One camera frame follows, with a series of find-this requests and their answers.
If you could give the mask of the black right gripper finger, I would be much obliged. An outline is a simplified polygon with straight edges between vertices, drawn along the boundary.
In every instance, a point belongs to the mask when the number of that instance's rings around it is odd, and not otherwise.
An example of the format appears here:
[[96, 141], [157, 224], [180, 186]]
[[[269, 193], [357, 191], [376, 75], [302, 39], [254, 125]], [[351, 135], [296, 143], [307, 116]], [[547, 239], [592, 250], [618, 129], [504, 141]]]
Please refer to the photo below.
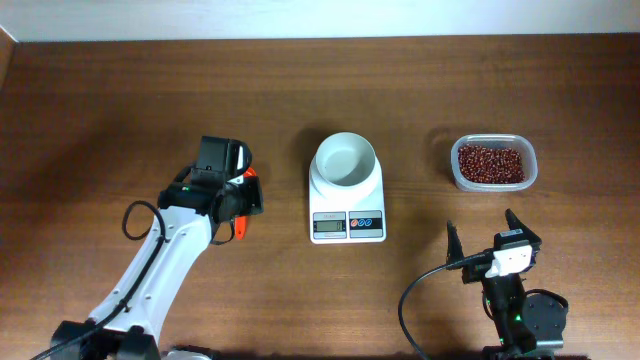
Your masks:
[[457, 233], [457, 228], [451, 220], [447, 222], [447, 254], [446, 264], [450, 270], [460, 269], [463, 266], [464, 252]]
[[525, 229], [525, 225], [519, 220], [519, 218], [510, 208], [505, 210], [505, 219], [510, 230]]

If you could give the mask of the red plastic measuring scoop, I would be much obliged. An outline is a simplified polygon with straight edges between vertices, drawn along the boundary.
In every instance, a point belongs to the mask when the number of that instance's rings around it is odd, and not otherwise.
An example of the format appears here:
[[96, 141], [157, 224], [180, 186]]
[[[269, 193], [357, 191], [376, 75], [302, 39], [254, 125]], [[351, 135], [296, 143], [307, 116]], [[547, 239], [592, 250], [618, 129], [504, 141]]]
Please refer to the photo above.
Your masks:
[[[243, 174], [243, 179], [247, 180], [250, 178], [254, 178], [257, 176], [256, 171], [249, 167]], [[247, 231], [248, 217], [240, 216], [234, 220], [234, 235], [238, 240], [241, 240], [245, 237]]]

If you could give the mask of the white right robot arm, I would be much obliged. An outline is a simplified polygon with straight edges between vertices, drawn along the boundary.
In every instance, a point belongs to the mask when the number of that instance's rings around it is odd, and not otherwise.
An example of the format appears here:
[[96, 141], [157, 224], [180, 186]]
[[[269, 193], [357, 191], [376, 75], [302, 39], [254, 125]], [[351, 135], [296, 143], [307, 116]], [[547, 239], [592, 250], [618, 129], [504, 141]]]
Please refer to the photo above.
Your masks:
[[551, 291], [524, 288], [522, 275], [536, 264], [542, 240], [512, 210], [505, 219], [508, 229], [494, 236], [493, 246], [470, 256], [449, 222], [446, 264], [462, 271], [463, 283], [482, 285], [483, 309], [500, 341], [482, 350], [483, 359], [553, 359], [564, 346], [569, 303]]

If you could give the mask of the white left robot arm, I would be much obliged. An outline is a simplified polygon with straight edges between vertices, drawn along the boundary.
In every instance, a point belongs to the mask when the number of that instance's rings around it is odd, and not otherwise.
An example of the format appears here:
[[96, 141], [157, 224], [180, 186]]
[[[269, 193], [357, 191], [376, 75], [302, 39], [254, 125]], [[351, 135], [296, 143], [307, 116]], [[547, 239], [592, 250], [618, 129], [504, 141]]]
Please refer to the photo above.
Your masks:
[[42, 358], [159, 359], [159, 336], [181, 284], [198, 257], [220, 242], [221, 224], [263, 211], [253, 169], [208, 189], [178, 176], [149, 210], [142, 246], [111, 293], [83, 322], [62, 322]]

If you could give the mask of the white digital kitchen scale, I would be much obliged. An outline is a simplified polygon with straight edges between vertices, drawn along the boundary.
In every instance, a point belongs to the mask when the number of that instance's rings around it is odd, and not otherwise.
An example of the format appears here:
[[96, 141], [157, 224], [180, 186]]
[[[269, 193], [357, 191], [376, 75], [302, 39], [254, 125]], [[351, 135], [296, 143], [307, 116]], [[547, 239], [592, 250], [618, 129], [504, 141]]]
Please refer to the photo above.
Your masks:
[[309, 170], [309, 225], [309, 238], [317, 245], [385, 241], [386, 214], [378, 159], [371, 173], [352, 186], [339, 186], [324, 178], [318, 161], [313, 159]]

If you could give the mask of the white round bowl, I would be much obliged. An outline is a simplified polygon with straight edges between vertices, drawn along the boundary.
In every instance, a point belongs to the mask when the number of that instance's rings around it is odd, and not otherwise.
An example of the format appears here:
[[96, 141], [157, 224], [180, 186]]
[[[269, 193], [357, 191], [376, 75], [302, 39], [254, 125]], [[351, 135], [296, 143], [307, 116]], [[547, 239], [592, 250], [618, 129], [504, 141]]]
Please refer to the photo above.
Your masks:
[[375, 150], [361, 135], [341, 132], [327, 137], [315, 154], [319, 175], [331, 185], [351, 187], [374, 173]]

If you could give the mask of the red adzuki beans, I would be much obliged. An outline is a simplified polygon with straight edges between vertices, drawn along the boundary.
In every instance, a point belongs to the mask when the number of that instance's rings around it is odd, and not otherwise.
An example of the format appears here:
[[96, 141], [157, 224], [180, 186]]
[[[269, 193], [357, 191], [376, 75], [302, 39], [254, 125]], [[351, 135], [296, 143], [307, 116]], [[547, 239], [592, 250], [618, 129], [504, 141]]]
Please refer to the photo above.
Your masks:
[[461, 175], [481, 184], [516, 184], [525, 180], [522, 157], [511, 148], [465, 145], [458, 149]]

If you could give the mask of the clear plastic bean container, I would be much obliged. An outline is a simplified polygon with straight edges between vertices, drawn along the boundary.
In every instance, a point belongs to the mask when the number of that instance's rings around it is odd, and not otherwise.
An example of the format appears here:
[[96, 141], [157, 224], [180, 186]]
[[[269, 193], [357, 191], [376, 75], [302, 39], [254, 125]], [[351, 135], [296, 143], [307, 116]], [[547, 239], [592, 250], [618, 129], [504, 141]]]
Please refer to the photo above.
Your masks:
[[532, 144], [513, 134], [472, 134], [459, 138], [450, 151], [456, 186], [467, 192], [514, 192], [537, 179]]

